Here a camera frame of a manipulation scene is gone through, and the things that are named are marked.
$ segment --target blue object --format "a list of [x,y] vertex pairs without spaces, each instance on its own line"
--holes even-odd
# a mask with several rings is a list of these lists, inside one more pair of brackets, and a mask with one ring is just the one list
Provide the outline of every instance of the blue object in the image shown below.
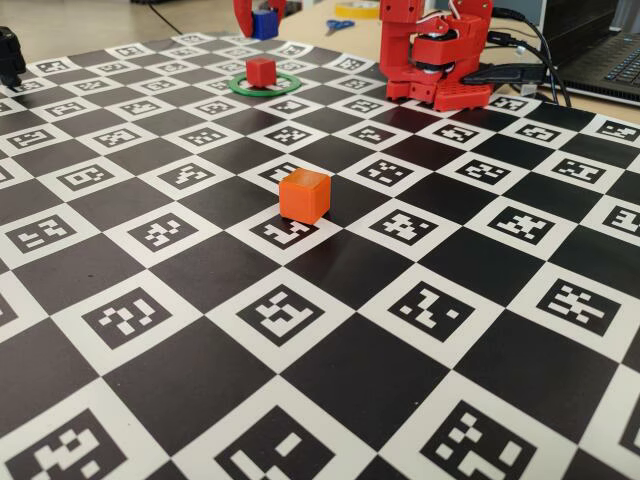
[[253,17],[253,38],[268,40],[278,36],[278,12],[275,10],[256,10]]

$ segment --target black object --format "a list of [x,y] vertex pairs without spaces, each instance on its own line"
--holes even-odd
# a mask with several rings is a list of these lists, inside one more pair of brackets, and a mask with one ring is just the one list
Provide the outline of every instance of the black object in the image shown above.
[[18,75],[26,71],[18,37],[9,28],[0,27],[0,83],[19,87],[22,80]]

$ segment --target white square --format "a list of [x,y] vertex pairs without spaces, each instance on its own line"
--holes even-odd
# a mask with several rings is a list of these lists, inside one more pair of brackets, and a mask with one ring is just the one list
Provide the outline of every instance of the white square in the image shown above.
[[94,77],[85,80],[77,80],[75,82],[65,83],[62,88],[69,90],[74,95],[82,97],[91,95],[92,93],[108,92],[123,85],[109,77]]
[[604,195],[580,224],[640,247],[640,205]]
[[508,113],[516,117],[526,117],[538,108],[541,103],[540,100],[496,93],[491,96],[489,105],[486,108],[487,110]]
[[[216,462],[215,457],[275,407],[284,410],[289,417],[333,452],[334,456],[314,477],[315,480],[353,480],[375,456],[371,447],[287,381],[281,377],[274,377],[235,410],[174,455],[173,461],[191,480],[232,480]],[[277,467],[272,467],[269,472],[276,469]],[[289,478],[283,476],[279,469],[267,477],[264,476],[265,472],[260,470],[260,475],[262,476],[247,478]]]
[[495,132],[455,120],[439,120],[420,130],[419,135],[450,145],[461,150],[473,150],[475,147],[495,135]]
[[[163,316],[163,319],[156,321],[155,325],[130,339],[127,338],[126,333],[121,333],[124,343],[115,348],[111,348],[95,330],[95,328],[100,328],[100,326],[94,325],[92,328],[88,320],[85,320],[83,316],[103,307],[106,309],[108,305],[116,302],[123,296],[134,295],[129,298],[136,298],[137,293],[151,297],[161,308],[164,308],[168,312],[168,316],[166,318]],[[153,307],[145,302],[145,298],[146,297],[141,297],[137,301],[142,300],[144,302],[141,305],[142,307],[153,310]],[[129,308],[133,309],[137,307],[132,303],[124,308],[125,313],[131,315],[128,311]],[[106,375],[111,370],[153,348],[158,343],[200,318],[201,315],[195,307],[159,280],[153,273],[149,270],[143,270],[123,282],[61,310],[51,318],[96,372],[100,375]],[[131,319],[132,316],[123,316],[121,314],[116,317],[114,321],[118,321],[118,319],[124,320],[125,318]],[[148,316],[146,318],[151,320],[151,322],[143,323],[140,321],[139,323],[143,326],[154,323]],[[116,330],[118,328],[117,326],[111,325],[110,323],[112,322],[102,322],[101,325],[103,328],[120,331]]]
[[96,75],[110,76],[117,75],[119,73],[130,72],[132,70],[138,70],[140,67],[135,63],[127,62],[125,60],[115,60],[113,62],[101,63],[99,65],[92,65],[85,67],[85,70],[89,70]]
[[38,181],[62,201],[70,202],[130,178],[133,175],[127,170],[100,157],[41,175]]
[[640,456],[620,443],[638,402],[640,374],[620,365],[580,441],[585,452],[634,480],[640,479]]
[[[451,478],[438,465],[420,453],[420,450],[461,401],[535,447],[535,454],[531,457],[522,476],[519,477],[521,480],[562,478],[577,446],[455,371],[449,372],[413,415],[391,437],[391,440],[380,451],[380,456],[407,478],[414,480]],[[449,443],[451,444],[450,448],[456,448],[455,443]],[[471,451],[467,454],[466,460],[478,466],[485,464],[482,460],[488,462],[483,457],[473,458],[477,456],[479,454]],[[458,466],[460,471],[466,470],[463,462]],[[504,472],[497,468],[497,465],[491,464],[491,466],[496,468],[495,471],[492,469],[492,473],[495,472],[494,478],[504,478]],[[472,470],[474,475],[478,472],[475,468]]]
[[[272,225],[280,219],[280,207],[279,205],[274,205],[240,223],[236,223],[231,228],[227,228],[227,232],[266,255],[274,262],[284,265],[313,247],[320,245],[327,238],[341,230],[339,226],[324,218],[320,218],[314,225],[305,225],[300,222],[283,219],[283,222],[288,223],[289,228],[285,232],[277,227],[274,228]],[[252,232],[252,229],[261,229],[264,235],[272,239],[273,243]]]
[[[167,218],[170,218],[173,222],[172,226],[176,229],[176,232],[167,231],[166,227],[160,222]],[[172,242],[170,235],[179,233],[180,228],[187,232],[193,230],[193,232]],[[147,234],[150,246],[153,245],[160,248],[154,251],[141,243],[130,233],[137,230],[145,230],[144,233]],[[153,265],[173,257],[220,232],[221,229],[213,223],[192,212],[187,207],[173,202],[113,227],[104,232],[104,234],[145,268],[151,268]]]
[[[98,425],[104,428],[104,432],[92,431],[84,421],[80,420],[87,417],[95,419]],[[74,430],[72,427],[74,424],[75,434],[82,435],[82,439],[88,444],[87,447],[91,443],[97,443],[91,449],[92,451],[100,449],[107,442],[113,442],[122,452],[123,461],[115,469],[106,471],[107,465],[100,465],[95,460],[88,461],[92,455],[91,452],[86,452],[88,448],[82,448],[82,443],[68,452],[69,449],[60,446],[59,436],[56,436],[39,451],[50,452],[51,461],[56,460],[51,467],[57,471],[70,470],[73,472],[75,467],[90,472],[95,471],[95,468],[98,467],[102,469],[103,475],[108,473],[109,478],[146,478],[169,459],[166,452],[156,443],[122,400],[102,378],[98,378],[0,438],[0,477],[13,478],[7,468],[7,462],[10,459],[33,447],[40,440],[46,439],[51,433],[65,425],[69,425],[70,430]],[[35,455],[33,463],[42,467],[41,472],[46,472],[46,467],[38,462]],[[48,475],[43,476],[40,473],[36,477],[50,478]]]
[[622,145],[640,147],[640,125],[597,114],[582,133]]
[[[15,269],[98,233],[96,227],[62,203],[0,226],[0,258],[9,268]],[[17,237],[16,241],[25,251],[14,243],[12,237]]]
[[[383,167],[386,167],[390,173],[385,174],[382,171]],[[386,153],[374,153],[342,170],[339,175],[377,192],[395,197],[430,173],[431,170]]]
[[457,223],[392,198],[347,230],[417,262],[459,228]]
[[120,45],[118,47],[106,48],[105,51],[120,60],[127,60],[129,58],[146,57],[147,55],[153,55],[154,52],[148,47],[145,47],[141,43],[129,43],[127,45]]
[[440,168],[438,173],[502,195],[526,177],[529,170],[474,152],[465,152]]
[[225,76],[206,80],[204,82],[195,83],[193,86],[198,87],[205,92],[213,93],[214,95],[226,95],[231,93],[229,88],[229,82],[233,80],[233,77]]
[[0,98],[0,117],[16,112],[24,112],[26,107],[10,98]]
[[241,138],[238,132],[213,122],[205,122],[165,135],[163,138],[185,150],[198,154]]
[[99,155],[109,155],[125,148],[139,145],[157,138],[151,132],[133,123],[123,123],[114,127],[104,128],[78,137],[77,140],[97,152]]
[[69,60],[69,57],[49,58],[27,65],[27,68],[39,77],[47,77],[57,73],[80,70],[80,67]]
[[296,117],[320,110],[323,108],[323,105],[296,97],[295,95],[283,95],[268,102],[258,103],[253,108],[271,113],[286,120],[292,120]]
[[372,118],[395,107],[395,103],[362,95],[347,97],[329,105],[329,108],[360,118]]
[[171,92],[188,86],[189,84],[187,82],[183,82],[182,80],[172,77],[151,78],[149,80],[143,80],[141,82],[127,85],[128,88],[145,95],[159,95],[161,93]]
[[243,60],[231,59],[212,63],[204,68],[219,73],[220,75],[237,75],[245,72],[246,64]]
[[241,45],[216,50],[216,55],[222,55],[227,58],[245,58],[261,54],[261,50]]
[[127,122],[152,117],[173,109],[175,109],[173,105],[156,97],[141,97],[105,107],[105,110],[115,113]]
[[624,173],[622,168],[561,150],[554,151],[533,171],[598,193],[607,193]]
[[18,183],[31,180],[33,177],[12,158],[0,160],[0,190]]
[[176,75],[197,70],[200,67],[185,60],[169,60],[168,62],[156,63],[145,68],[158,75]]
[[46,78],[37,77],[23,80],[19,87],[9,88],[4,85],[0,85],[0,93],[4,93],[7,97],[19,97],[27,93],[41,92],[55,87],[56,84]]
[[325,82],[325,85],[358,95],[382,87],[385,83],[372,78],[359,77],[358,75],[347,75],[346,77]]
[[409,138],[411,133],[373,120],[364,120],[335,132],[333,136],[371,150],[384,150]]
[[232,173],[197,155],[176,160],[138,176],[173,200],[180,200],[231,177]]
[[358,57],[348,53],[343,53],[338,58],[323,65],[324,68],[342,72],[345,75],[355,75],[364,72],[374,65],[374,62],[366,58]]
[[[290,298],[287,290],[306,301],[304,308],[297,307],[293,300],[292,303],[287,303],[287,298]],[[278,295],[278,301],[272,298]],[[257,307],[260,310],[252,310],[251,305],[261,299],[264,299],[264,303]],[[263,316],[260,326],[264,327],[264,332],[277,336],[284,343],[277,345],[258,330],[260,327],[245,321],[243,316],[247,311]],[[290,319],[274,318],[279,312],[285,312],[283,316],[290,316]],[[302,277],[280,268],[210,311],[207,317],[273,371],[280,373],[353,313],[351,308]],[[307,319],[312,321],[305,326],[304,321]],[[298,326],[304,327],[296,332]]]
[[554,149],[560,149],[578,134],[578,132],[567,130],[566,128],[537,122],[528,118],[516,120],[508,127],[502,129],[500,133]]
[[0,310],[0,343],[47,318],[47,312],[12,272],[0,275],[0,300],[11,309],[3,306]]
[[[401,305],[403,297],[416,288],[427,289],[427,293],[431,294],[431,298],[425,295],[425,299],[429,300],[429,303],[425,302],[424,305],[427,312],[432,305],[441,300],[444,294],[471,307],[471,313],[449,334],[446,340],[442,341],[431,333],[429,327],[420,322],[425,315],[418,315],[416,316],[418,320],[412,319],[413,322],[410,322],[390,310],[394,305]],[[400,307],[399,310],[409,316],[415,307],[407,305]],[[503,310],[501,306],[477,293],[427,270],[422,265],[414,264],[358,311],[425,355],[453,368],[484,335]]]
[[[562,290],[548,298],[559,285]],[[597,297],[612,302],[611,307],[618,304],[619,309],[615,314],[613,310],[599,310]],[[616,362],[622,361],[640,327],[640,300],[552,263],[545,263],[538,270],[508,308]],[[573,322],[567,319],[572,314],[576,316]],[[602,335],[587,328],[591,323],[603,326],[604,322],[611,323],[600,327],[600,331],[604,330]]]
[[171,40],[183,45],[200,45],[201,43],[211,42],[215,39],[216,37],[205,35],[200,32],[183,33],[182,35],[175,35],[171,37]]
[[98,105],[91,103],[89,100],[83,97],[75,97],[42,107],[34,107],[30,110],[47,122],[57,122],[99,109]]
[[[491,222],[496,223],[500,215],[508,212],[513,212],[515,216],[498,222],[499,228],[489,225]],[[576,224],[515,200],[498,197],[469,220],[466,227],[542,260],[548,260]],[[535,235],[539,233],[537,230],[543,233],[535,239]]]
[[230,97],[222,96],[207,98],[206,100],[200,100],[180,107],[181,110],[192,113],[203,120],[216,120],[233,113],[241,112],[247,108],[249,108],[249,106],[244,103],[240,103]]
[[274,55],[286,58],[298,58],[305,56],[311,50],[313,50],[313,46],[306,43],[286,42],[283,45],[280,45],[278,48],[269,50],[267,53],[272,53]]
[[165,57],[175,58],[176,60],[179,60],[181,58],[199,57],[200,55],[205,55],[207,53],[209,53],[208,50],[205,50],[204,48],[194,47],[191,45],[186,45],[184,47],[176,47],[170,50],[164,50],[162,52],[162,54]]
[[286,120],[249,135],[249,138],[264,143],[284,153],[290,153],[310,145],[327,136],[326,132]]
[[0,136],[0,150],[12,157],[70,139],[68,133],[55,125],[44,123]]
[[329,170],[320,168],[313,163],[306,162],[293,155],[282,155],[281,157],[274,158],[257,167],[246,170],[238,176],[269,190],[271,193],[279,195],[280,181],[287,175],[293,173],[297,168],[306,168],[307,170],[324,173],[329,176],[333,175]]

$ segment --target laptop keyboard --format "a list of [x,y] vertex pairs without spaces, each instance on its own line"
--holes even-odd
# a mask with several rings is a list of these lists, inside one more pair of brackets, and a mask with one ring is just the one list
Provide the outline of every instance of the laptop keyboard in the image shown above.
[[612,68],[605,80],[640,85],[640,47],[636,48],[627,58]]

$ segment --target orange cube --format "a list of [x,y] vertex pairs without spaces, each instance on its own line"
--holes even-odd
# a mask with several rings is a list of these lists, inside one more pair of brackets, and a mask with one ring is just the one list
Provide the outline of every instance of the orange cube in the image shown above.
[[298,168],[280,181],[280,215],[312,225],[329,211],[331,177]]

